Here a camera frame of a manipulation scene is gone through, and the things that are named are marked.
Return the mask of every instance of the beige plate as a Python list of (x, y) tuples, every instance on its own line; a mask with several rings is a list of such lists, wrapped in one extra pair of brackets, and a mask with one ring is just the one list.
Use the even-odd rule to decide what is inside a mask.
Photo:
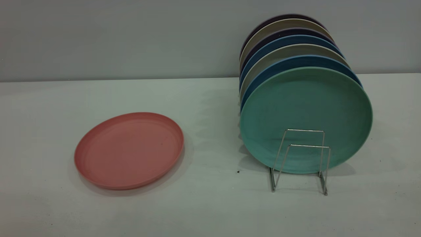
[(247, 72), (241, 84), (240, 101), (248, 85), (260, 72), (265, 70), (267, 67), (285, 58), (299, 56), (299, 55), (307, 55), (307, 54), (329, 57), (349, 67), (348, 63), (345, 61), (345, 59), (341, 55), (339, 55), (338, 53), (336, 53), (335, 51), (331, 49), (328, 49), (320, 45), (300, 43), (300, 44), (293, 44), (293, 45), (288, 45), (282, 48), (278, 48), (277, 50), (274, 50), (270, 52), (269, 54), (266, 54), (264, 57), (262, 57)]
[(244, 46), (244, 49), (241, 52), (240, 65), (243, 64), (245, 57), (251, 51), (251, 49), (254, 46), (256, 46), (256, 44), (260, 42), (261, 40), (263, 40), (265, 37), (280, 30), (285, 30), (288, 28), (295, 28), (295, 27), (315, 30), (321, 34), (324, 34), (326, 37), (328, 37), (329, 39), (333, 41), (329, 32), (325, 28), (321, 27), (320, 25), (314, 22), (307, 21), (304, 19), (295, 19), (295, 18), (280, 20), (277, 22), (270, 23), (269, 25), (261, 28), (258, 32), (256, 32), (256, 34), (254, 34), (250, 38), (250, 40), (247, 42), (247, 44)]

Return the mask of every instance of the wire plate holder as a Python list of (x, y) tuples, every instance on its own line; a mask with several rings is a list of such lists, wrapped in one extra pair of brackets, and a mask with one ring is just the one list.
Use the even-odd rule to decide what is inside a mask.
[[(274, 168), (275, 168), (276, 162), (278, 161), (279, 154), (280, 154), (281, 148), (282, 148), (282, 144), (284, 143), (285, 135), (287, 134), (288, 131), (291, 131), (291, 132), (321, 132), (323, 134), (322, 145), (297, 145), (297, 144), (290, 144), (288, 146), (288, 148), (287, 148), (287, 151), (285, 152), (284, 160), (282, 161), (282, 165), (281, 165), (281, 168), (279, 169), (279, 174), (278, 174), (278, 177), (276, 178), (276, 182), (275, 182)], [(285, 130), (284, 135), (282, 136), (281, 145), (279, 146), (279, 149), (278, 149), (278, 154), (276, 155), (275, 162), (273, 163), (273, 167), (269, 167), (269, 173), (270, 173), (271, 183), (272, 183), (272, 192), (275, 192), (276, 191), (276, 188), (278, 187), (279, 177), (281, 176), (282, 168), (284, 167), (285, 160), (287, 159), (287, 156), (288, 156), (288, 152), (289, 152), (289, 150), (290, 150), (290, 148), (292, 146), (311, 147), (311, 148), (321, 148), (322, 149), (322, 153), (320, 155), (320, 167), (319, 167), (318, 176), (320, 178), (320, 182), (322, 183), (323, 194), (325, 196), (327, 196), (328, 195), (328, 189), (326, 188), (326, 181), (328, 179), (328, 169), (329, 169), (329, 162), (330, 162), (330, 152), (332, 151), (332, 149), (329, 146), (325, 146), (325, 131), (322, 131), (322, 130), (306, 130), (306, 129), (286, 129)], [(325, 149), (325, 148), (326, 149), (329, 149), (329, 155), (328, 155), (328, 163), (326, 164), (325, 175), (323, 176), (322, 162), (323, 162), (323, 149)]]

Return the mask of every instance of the plate stack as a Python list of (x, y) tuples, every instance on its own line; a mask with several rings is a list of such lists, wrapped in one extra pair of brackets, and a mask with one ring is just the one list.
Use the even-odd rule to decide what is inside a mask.
[[(274, 165), (286, 129), (324, 131), (324, 145), (332, 148), (329, 167), (334, 167), (361, 148), (373, 121), (369, 98), (327, 29), (298, 14), (271, 18), (245, 40), (240, 102), (244, 144), (268, 167)], [(292, 143), (322, 145), (322, 135), (288, 132), (279, 157)], [(281, 163), (274, 168), (279, 170)], [(306, 174), (319, 169), (320, 149), (294, 147), (282, 171)]]

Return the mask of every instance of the blue plate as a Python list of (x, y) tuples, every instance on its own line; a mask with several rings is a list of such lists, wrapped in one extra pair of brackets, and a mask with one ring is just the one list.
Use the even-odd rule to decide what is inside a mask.
[(336, 53), (338, 53), (339, 55), (343, 56), (342, 53), (339, 51), (339, 49), (337, 47), (335, 47), (333, 44), (315, 37), (315, 36), (310, 36), (310, 35), (290, 35), (290, 36), (285, 36), (282, 37), (280, 39), (274, 40), (272, 42), (270, 42), (269, 44), (265, 45), (264, 47), (262, 47), (261, 49), (259, 49), (251, 58), (250, 60), (246, 63), (243, 71), (240, 74), (240, 88), (241, 88), (241, 84), (242, 81), (244, 80), (244, 77), (247, 75), (248, 71), (251, 69), (251, 67), (257, 62), (259, 61), (263, 56), (265, 56), (266, 54), (278, 49), (278, 48), (282, 48), (288, 45), (293, 45), (293, 44), (299, 44), (299, 43), (309, 43), (309, 44), (315, 44), (315, 45), (319, 45), (319, 46), (323, 46), (326, 47), (328, 49), (331, 49), (333, 51), (335, 51)]
[(359, 81), (357, 75), (355, 75), (355, 73), (353, 73), (353, 71), (349, 67), (345, 66), (344, 64), (334, 59), (331, 59), (329, 57), (324, 57), (324, 56), (318, 56), (318, 55), (300, 55), (300, 56), (295, 56), (295, 57), (289, 57), (267, 67), (265, 70), (261, 71), (252, 80), (250, 85), (247, 87), (243, 98), (241, 98), (240, 110), (242, 110), (250, 94), (260, 84), (262, 84), (264, 81), (266, 81), (267, 79), (269, 79), (270, 77), (278, 73), (281, 73), (289, 69), (297, 68), (297, 67), (324, 67), (324, 68), (333, 69), (352, 78), (355, 82), (357, 82), (362, 87), (362, 84)]
[(290, 35), (311, 35), (311, 36), (315, 36), (315, 37), (319, 37), (331, 44), (333, 44), (335, 47), (337, 47), (337, 45), (328, 37), (326, 37), (324, 34), (316, 31), (316, 30), (312, 30), (312, 29), (307, 29), (307, 28), (289, 28), (286, 30), (280, 30), (277, 31), (269, 36), (267, 36), (266, 38), (264, 38), (263, 40), (259, 41), (256, 46), (254, 46), (250, 52), (245, 56), (244, 62), (240, 65), (240, 73), (242, 72), (242, 70), (244, 69), (245, 64), (250, 60), (251, 56), (253, 56), (259, 49), (263, 48), (263, 46), (269, 44), (272, 41), (275, 41), (277, 39), (280, 39), (282, 37), (285, 36), (290, 36)]

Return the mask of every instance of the pink plate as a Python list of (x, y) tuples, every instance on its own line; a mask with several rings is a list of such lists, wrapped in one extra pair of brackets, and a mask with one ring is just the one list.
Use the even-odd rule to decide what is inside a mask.
[(157, 113), (128, 113), (91, 129), (76, 147), (75, 165), (97, 186), (133, 189), (166, 174), (183, 144), (183, 132), (172, 119)]

